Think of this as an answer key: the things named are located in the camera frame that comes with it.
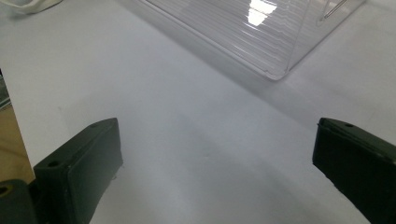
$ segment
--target transparent plastic bin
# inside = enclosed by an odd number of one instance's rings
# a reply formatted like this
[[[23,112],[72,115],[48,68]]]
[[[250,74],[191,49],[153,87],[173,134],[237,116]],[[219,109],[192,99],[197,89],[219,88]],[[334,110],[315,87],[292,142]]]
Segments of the transparent plastic bin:
[[[140,0],[271,79],[281,79],[365,0]]]

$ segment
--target white surface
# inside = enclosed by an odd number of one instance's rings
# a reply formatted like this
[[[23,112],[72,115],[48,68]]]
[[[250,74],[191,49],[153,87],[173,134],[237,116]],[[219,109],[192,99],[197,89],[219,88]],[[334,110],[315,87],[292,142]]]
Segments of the white surface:
[[[0,10],[0,67],[33,165],[119,118],[124,167],[92,223],[368,223],[311,155],[320,117],[396,144],[395,1],[369,0],[279,82],[163,35],[133,4]]]

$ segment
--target screw hole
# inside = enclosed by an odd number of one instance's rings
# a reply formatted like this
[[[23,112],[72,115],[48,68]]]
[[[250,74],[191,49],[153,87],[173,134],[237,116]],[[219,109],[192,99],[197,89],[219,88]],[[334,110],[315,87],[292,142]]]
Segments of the screw hole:
[[[0,187],[0,197],[8,195],[12,190],[12,186],[1,186]]]
[[[59,162],[58,161],[52,161],[49,163],[49,167],[55,167],[55,166],[59,166]]]

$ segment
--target white cable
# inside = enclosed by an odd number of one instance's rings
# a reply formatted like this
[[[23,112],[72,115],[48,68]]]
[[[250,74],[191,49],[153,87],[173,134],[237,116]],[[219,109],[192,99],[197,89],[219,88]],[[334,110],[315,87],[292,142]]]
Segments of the white cable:
[[[62,1],[63,0],[32,0],[32,2],[23,6],[15,5],[10,0],[0,0],[0,3],[6,4],[7,6],[14,8],[18,12],[24,14],[31,14],[55,6]]]

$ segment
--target clear plastic container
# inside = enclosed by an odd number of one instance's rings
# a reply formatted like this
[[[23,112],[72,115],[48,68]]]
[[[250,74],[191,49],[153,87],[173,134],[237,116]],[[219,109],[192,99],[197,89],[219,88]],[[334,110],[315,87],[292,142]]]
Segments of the clear plastic container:
[[[140,0],[239,62],[281,79],[365,0]]]

